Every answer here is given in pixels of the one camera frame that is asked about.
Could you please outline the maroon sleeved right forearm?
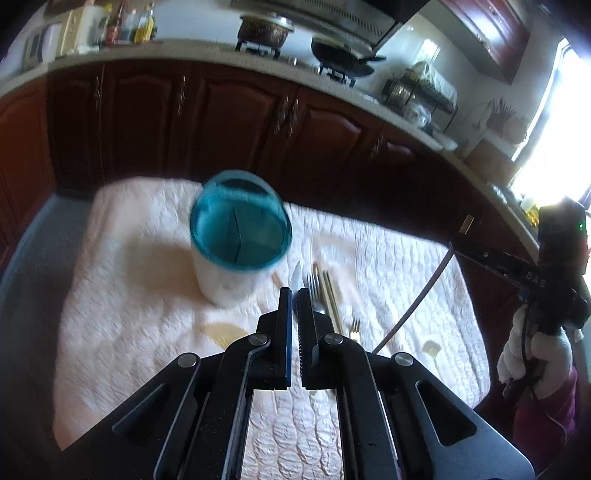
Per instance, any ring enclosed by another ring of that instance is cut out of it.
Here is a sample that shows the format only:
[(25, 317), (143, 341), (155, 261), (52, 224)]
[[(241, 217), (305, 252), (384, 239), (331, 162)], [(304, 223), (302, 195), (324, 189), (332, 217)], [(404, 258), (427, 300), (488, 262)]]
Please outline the maroon sleeved right forearm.
[(576, 429), (577, 370), (552, 395), (516, 410), (513, 442), (538, 472), (559, 455)]

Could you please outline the white gloved right hand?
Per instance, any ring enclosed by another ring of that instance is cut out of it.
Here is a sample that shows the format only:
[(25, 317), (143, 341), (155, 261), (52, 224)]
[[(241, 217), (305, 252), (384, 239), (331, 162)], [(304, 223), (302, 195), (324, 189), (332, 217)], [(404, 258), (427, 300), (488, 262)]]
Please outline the white gloved right hand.
[(533, 385), (535, 395), (543, 400), (557, 393), (573, 379), (575, 371), (572, 347), (563, 329), (557, 335), (523, 333), (527, 313), (527, 305), (515, 312), (509, 338), (497, 363), (497, 373), (502, 384), (525, 376), (526, 365), (521, 350), (522, 337), (525, 337), (526, 358), (530, 361), (537, 360), (543, 365), (540, 378)]

